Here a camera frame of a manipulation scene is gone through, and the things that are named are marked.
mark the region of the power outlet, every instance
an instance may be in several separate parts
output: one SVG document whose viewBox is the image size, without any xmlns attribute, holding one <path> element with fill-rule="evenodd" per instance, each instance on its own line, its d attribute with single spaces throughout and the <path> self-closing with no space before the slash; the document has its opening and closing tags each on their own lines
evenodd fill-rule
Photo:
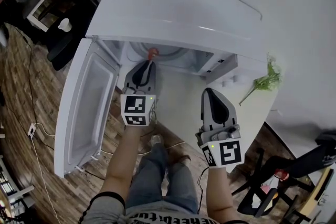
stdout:
<svg viewBox="0 0 336 224">
<path fill-rule="evenodd" d="M 33 139 L 35 131 L 36 131 L 36 126 L 32 123 L 30 125 L 30 127 L 29 127 L 29 130 L 28 130 L 28 136 L 29 136 L 29 138 Z"/>
</svg>

